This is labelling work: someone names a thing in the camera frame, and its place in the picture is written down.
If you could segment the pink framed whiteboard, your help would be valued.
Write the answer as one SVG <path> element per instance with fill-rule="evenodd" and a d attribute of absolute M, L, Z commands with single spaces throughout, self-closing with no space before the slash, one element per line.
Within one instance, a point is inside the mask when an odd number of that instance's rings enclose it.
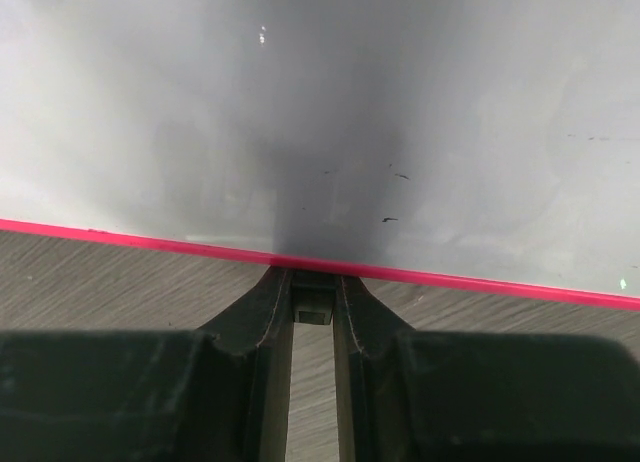
<path fill-rule="evenodd" d="M 1 226 L 635 310 L 639 0 L 1 0 Z"/>

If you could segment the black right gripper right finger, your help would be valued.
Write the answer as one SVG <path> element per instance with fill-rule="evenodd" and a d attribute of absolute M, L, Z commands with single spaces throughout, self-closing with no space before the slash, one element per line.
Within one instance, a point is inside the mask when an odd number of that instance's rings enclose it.
<path fill-rule="evenodd" d="M 639 457 L 639 365 L 618 342 L 419 331 L 343 276 L 333 334 L 344 461 Z"/>

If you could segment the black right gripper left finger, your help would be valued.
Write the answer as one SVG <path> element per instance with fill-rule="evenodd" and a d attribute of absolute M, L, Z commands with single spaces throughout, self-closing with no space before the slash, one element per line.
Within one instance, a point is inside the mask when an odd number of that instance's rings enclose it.
<path fill-rule="evenodd" d="M 292 274 L 193 330 L 5 331 L 5 461 L 281 461 Z"/>

